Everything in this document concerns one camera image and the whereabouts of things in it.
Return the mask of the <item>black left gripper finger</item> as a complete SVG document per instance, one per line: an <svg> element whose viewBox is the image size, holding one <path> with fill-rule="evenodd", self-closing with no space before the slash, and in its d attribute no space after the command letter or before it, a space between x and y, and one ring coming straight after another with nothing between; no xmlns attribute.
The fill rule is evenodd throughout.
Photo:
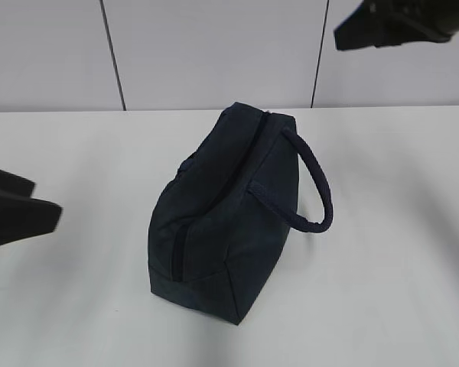
<svg viewBox="0 0 459 367"><path fill-rule="evenodd" d="M14 195L31 197L35 183L27 178L0 170L0 190Z"/></svg>
<svg viewBox="0 0 459 367"><path fill-rule="evenodd" d="M54 232L62 212L56 203L0 197L0 246Z"/></svg>

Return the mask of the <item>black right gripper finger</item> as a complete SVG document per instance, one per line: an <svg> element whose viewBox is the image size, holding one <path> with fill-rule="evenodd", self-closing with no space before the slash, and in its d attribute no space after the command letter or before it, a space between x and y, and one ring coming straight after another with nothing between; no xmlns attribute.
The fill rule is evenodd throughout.
<svg viewBox="0 0 459 367"><path fill-rule="evenodd" d="M337 50L447 43L458 32L439 1L363 1L334 30Z"/></svg>

